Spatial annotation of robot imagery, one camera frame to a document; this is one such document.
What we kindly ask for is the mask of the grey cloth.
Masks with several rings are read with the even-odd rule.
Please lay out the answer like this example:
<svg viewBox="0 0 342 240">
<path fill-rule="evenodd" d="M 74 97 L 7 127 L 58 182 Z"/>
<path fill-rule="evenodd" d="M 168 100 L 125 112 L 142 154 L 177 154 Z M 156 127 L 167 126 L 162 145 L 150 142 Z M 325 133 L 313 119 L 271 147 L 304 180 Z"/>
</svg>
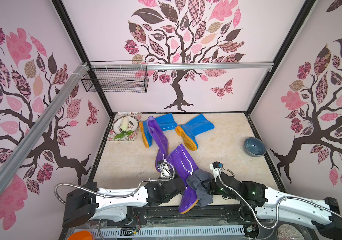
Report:
<svg viewBox="0 0 342 240">
<path fill-rule="evenodd" d="M 208 184 L 213 178 L 209 172 L 197 169 L 186 179 L 187 185 L 196 192 L 199 207 L 206 207 L 214 202 L 213 196 L 208 193 Z"/>
</svg>

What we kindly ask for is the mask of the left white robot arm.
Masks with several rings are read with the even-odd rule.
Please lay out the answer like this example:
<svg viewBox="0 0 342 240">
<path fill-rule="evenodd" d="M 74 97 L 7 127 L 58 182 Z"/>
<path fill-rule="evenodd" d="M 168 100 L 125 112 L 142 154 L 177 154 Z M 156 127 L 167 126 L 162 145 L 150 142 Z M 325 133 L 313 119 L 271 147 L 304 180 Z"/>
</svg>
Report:
<svg viewBox="0 0 342 240">
<path fill-rule="evenodd" d="M 104 189 L 96 182 L 83 186 L 62 183 L 55 186 L 57 199 L 65 205 L 63 228 L 73 228 L 89 220 L 121 222 L 130 208 L 157 207 L 183 195 L 185 183 L 180 178 L 143 181 L 133 189 Z"/>
</svg>

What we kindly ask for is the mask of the purple boot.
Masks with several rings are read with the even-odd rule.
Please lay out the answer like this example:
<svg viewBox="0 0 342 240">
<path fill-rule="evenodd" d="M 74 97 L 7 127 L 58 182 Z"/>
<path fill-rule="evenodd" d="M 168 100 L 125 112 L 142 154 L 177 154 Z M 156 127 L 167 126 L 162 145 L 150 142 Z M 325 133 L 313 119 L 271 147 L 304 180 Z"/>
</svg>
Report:
<svg viewBox="0 0 342 240">
<path fill-rule="evenodd" d="M 160 172 L 160 164 L 163 163 L 169 155 L 169 141 L 156 121 L 156 118 L 150 116 L 147 120 L 147 126 L 151 137 L 159 148 L 155 160 L 155 167 L 157 171 Z"/>
<path fill-rule="evenodd" d="M 183 144 L 177 146 L 168 155 L 166 160 L 174 167 L 185 184 L 184 195 L 182 195 L 182 200 L 178 208 L 179 213 L 183 215 L 198 203 L 196 191 L 189 187 L 186 182 L 188 177 L 192 176 L 194 171 L 198 169 L 198 166 Z"/>
</svg>

